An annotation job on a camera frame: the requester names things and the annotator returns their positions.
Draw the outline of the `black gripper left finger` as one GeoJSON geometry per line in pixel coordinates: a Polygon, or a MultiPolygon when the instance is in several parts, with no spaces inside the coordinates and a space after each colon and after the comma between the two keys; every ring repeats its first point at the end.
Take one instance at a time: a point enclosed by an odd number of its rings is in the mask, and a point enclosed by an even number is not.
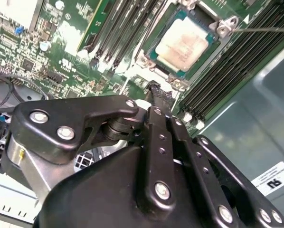
{"type": "Polygon", "coordinates": [[[41,204],[61,181],[120,151],[139,147],[146,155],[144,193],[151,215],[169,215],[175,179],[161,174],[173,159],[168,115],[157,86],[146,109],[125,95],[29,101],[17,105],[10,124],[10,160],[41,204]]]}

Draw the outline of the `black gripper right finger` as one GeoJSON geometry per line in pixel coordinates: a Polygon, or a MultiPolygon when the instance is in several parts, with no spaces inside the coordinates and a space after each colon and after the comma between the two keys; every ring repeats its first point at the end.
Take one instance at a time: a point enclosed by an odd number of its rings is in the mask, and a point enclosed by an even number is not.
{"type": "Polygon", "coordinates": [[[164,228],[284,228],[284,216],[207,137],[191,137],[162,92],[176,165],[178,204],[164,228]]]}

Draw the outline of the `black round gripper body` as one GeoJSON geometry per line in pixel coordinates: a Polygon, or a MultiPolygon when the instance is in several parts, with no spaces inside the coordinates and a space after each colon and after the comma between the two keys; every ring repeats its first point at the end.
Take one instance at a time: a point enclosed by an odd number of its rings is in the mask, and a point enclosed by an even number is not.
{"type": "Polygon", "coordinates": [[[161,174],[175,179],[174,210],[162,221],[152,218],[144,193],[146,155],[139,147],[121,149],[61,181],[46,197],[36,228],[212,228],[199,205],[183,167],[169,159],[161,174]]]}

